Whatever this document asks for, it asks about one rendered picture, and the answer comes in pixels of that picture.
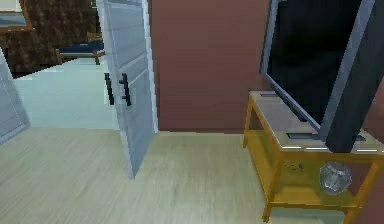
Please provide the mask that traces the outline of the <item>yellow wooden television stand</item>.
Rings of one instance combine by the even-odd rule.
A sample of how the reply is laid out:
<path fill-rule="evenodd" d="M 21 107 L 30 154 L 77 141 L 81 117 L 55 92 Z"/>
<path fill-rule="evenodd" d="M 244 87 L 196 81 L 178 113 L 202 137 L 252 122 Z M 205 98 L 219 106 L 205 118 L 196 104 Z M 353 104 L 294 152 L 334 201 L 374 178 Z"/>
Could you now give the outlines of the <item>yellow wooden television stand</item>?
<path fill-rule="evenodd" d="M 346 213 L 343 224 L 355 224 L 364 201 L 384 169 L 384 144 L 362 130 L 361 141 L 349 153 L 332 153 L 321 140 L 295 139 L 316 131 L 300 121 L 272 91 L 251 91 L 248 97 L 243 146 L 253 159 L 268 222 L 274 207 L 337 210 Z M 368 163 L 370 169 L 357 193 L 325 193 L 320 168 L 328 161 Z"/>

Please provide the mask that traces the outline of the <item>black flat television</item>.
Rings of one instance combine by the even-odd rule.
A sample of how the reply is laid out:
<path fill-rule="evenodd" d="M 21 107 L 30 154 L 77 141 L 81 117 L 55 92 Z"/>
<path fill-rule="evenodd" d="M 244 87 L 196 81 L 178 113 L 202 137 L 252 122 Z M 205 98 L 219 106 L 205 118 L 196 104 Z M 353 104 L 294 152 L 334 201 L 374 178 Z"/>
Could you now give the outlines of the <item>black flat television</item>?
<path fill-rule="evenodd" d="M 271 0 L 260 72 L 331 152 L 351 152 L 384 78 L 384 0 Z"/>

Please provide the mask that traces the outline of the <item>grey room door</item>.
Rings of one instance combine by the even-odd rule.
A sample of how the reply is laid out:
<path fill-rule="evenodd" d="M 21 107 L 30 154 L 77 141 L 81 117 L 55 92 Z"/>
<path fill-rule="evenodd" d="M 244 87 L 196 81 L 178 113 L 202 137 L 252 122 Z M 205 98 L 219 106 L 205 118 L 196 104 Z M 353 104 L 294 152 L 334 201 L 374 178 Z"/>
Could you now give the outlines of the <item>grey room door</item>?
<path fill-rule="evenodd" d="M 158 115 L 148 0 L 96 0 L 128 176 L 136 177 Z M 131 106 L 121 98 L 128 77 Z"/>
<path fill-rule="evenodd" d="M 0 145 L 29 127 L 25 106 L 0 47 Z"/>

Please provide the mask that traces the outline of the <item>blue wooden bench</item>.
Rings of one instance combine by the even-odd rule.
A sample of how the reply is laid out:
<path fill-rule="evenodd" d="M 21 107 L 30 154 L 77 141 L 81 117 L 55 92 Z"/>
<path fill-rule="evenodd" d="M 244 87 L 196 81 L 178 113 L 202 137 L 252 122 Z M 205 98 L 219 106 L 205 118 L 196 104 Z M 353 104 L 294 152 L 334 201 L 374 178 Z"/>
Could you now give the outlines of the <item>blue wooden bench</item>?
<path fill-rule="evenodd" d="M 56 57 L 60 64 L 65 58 L 93 58 L 96 65 L 100 64 L 100 58 L 105 55 L 104 43 L 100 32 L 88 32 L 88 40 L 71 46 L 56 49 Z"/>

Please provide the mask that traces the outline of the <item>brown framed window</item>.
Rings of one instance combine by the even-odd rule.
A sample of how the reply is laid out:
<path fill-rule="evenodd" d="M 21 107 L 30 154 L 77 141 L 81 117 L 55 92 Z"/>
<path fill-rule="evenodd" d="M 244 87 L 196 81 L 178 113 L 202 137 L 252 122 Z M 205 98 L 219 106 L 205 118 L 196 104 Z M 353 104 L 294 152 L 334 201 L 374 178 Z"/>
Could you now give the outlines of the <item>brown framed window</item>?
<path fill-rule="evenodd" d="M 34 31 L 28 0 L 0 0 L 0 33 Z"/>

